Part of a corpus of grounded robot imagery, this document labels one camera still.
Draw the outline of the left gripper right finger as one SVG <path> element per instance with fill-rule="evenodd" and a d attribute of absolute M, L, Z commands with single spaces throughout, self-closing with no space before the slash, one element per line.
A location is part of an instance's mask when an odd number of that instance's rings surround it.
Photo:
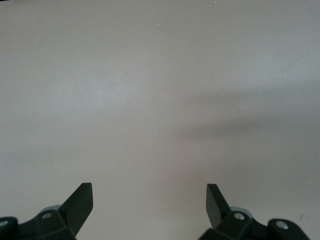
<path fill-rule="evenodd" d="M 273 218 L 259 223 L 246 209 L 230 207 L 216 184 L 206 186 L 206 212 L 211 224 L 201 240 L 308 240 L 294 222 Z"/>

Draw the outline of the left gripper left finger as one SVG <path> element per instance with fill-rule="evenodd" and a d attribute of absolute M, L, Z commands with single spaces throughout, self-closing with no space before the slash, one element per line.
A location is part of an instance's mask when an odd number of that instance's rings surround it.
<path fill-rule="evenodd" d="M 75 240 L 93 210 L 93 187 L 82 183 L 62 205 L 44 208 L 31 220 L 0 218 L 2 240 Z"/>

